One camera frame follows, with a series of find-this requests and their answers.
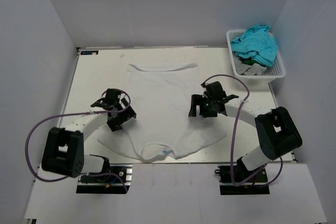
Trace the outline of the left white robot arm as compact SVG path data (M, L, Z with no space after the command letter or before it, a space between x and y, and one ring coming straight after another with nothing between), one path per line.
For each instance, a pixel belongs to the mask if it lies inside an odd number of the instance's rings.
M76 178L81 174L93 174L101 182L110 178L109 159L84 153L85 140L99 127L107 125L115 132L122 124L136 118L129 102L116 98L101 98L91 106L92 111L66 127L53 127L47 136L41 167L44 171Z

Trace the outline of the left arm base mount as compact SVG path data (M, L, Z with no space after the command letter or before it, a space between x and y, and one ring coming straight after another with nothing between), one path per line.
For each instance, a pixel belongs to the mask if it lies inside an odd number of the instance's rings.
M132 180L132 164L111 164L103 176L81 175L77 182L77 194L125 195Z

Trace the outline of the white t-shirt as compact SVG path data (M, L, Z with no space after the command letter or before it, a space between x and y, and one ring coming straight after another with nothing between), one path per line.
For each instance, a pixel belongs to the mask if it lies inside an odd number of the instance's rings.
M218 118L189 117L191 96L199 94L198 64L130 64L124 89L137 114L112 132L107 125L97 140L108 149L142 161L183 158L226 137Z

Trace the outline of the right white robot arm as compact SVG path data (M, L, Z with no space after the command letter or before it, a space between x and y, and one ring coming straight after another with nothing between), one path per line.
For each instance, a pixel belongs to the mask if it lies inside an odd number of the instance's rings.
M256 175L257 169L302 146L302 138L284 107L270 111L262 108L251 109L244 105L239 96L231 94L212 98L209 94L191 96L190 117L195 117L197 109L200 116L214 118L219 114L235 118L255 127L259 146L237 160L234 172L247 182Z

